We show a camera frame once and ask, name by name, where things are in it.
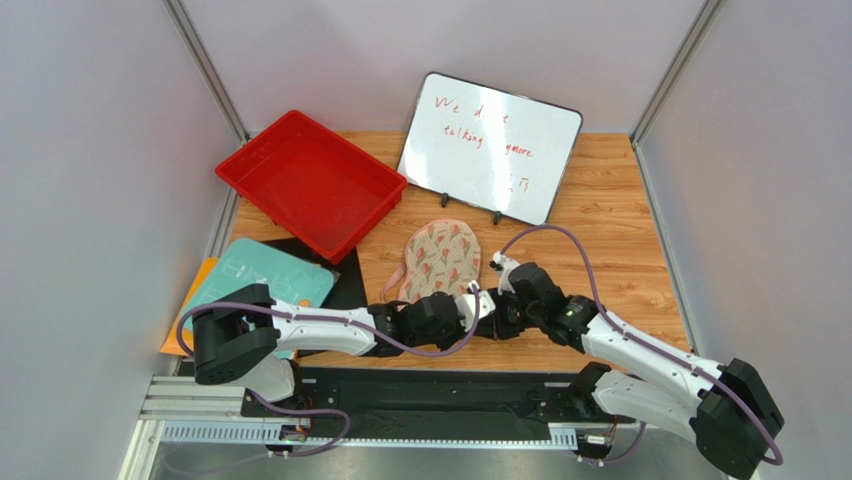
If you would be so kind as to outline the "floral mesh laundry bag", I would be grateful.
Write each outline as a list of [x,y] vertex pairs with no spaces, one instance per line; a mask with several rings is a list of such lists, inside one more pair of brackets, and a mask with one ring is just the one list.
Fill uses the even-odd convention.
[[427,223],[408,240],[402,262],[380,291],[383,302],[413,303],[434,293],[462,295],[480,277],[482,247],[465,222],[439,219]]

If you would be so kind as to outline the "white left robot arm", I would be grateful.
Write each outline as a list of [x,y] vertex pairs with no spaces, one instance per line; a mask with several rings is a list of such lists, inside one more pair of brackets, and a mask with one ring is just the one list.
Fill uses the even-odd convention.
[[454,297],[437,292],[412,303],[391,302],[351,310],[299,306],[275,299],[265,284],[251,284],[189,309],[194,379],[233,385],[268,402],[296,395],[293,361],[281,351],[335,351],[354,357],[447,356],[466,345],[493,314],[490,295],[470,283]]

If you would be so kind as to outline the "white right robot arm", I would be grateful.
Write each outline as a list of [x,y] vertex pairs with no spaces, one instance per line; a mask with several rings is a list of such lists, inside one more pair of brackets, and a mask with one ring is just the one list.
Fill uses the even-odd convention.
[[629,325],[582,295],[566,295],[534,262],[503,255],[489,263],[498,276],[494,305],[478,327],[496,339],[537,328],[553,343],[592,356],[572,392],[613,416],[627,416],[676,434],[729,477],[749,479],[777,459],[774,440],[784,418],[757,369],[688,353]]

